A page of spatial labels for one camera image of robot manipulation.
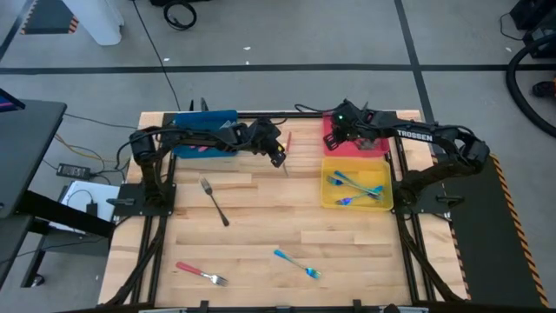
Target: floor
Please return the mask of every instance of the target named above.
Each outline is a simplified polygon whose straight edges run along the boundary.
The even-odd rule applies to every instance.
[[[81,25],[72,35],[20,35],[18,16],[31,1],[0,3],[3,89],[21,98],[64,102],[69,113],[82,117],[131,126],[142,111],[176,110],[130,1],[113,0],[126,24],[122,41],[111,47],[95,44]],[[473,129],[500,158],[548,299],[556,305],[556,145],[520,114],[502,71],[523,47],[499,32],[499,17],[515,2],[220,0],[194,3],[198,24],[186,32],[170,29],[162,10],[148,1],[137,5],[161,57],[168,59],[164,64],[182,108],[205,97],[212,110],[286,110],[294,103],[326,109],[348,97],[376,109],[420,109],[428,121]],[[505,29],[519,35],[510,19]],[[500,67],[483,66],[493,64]],[[552,78],[549,71],[518,74],[522,90]],[[553,101],[530,100],[556,122]],[[113,159],[129,130],[66,117],[59,134]],[[45,160],[100,166],[56,142]],[[118,177],[109,179],[116,184]],[[69,181],[42,165],[31,188],[56,198]],[[30,236],[22,251],[33,250],[36,242]],[[29,261],[17,259],[0,291],[1,311],[96,304],[105,257],[49,253],[40,269],[47,286],[23,290],[18,285]]]

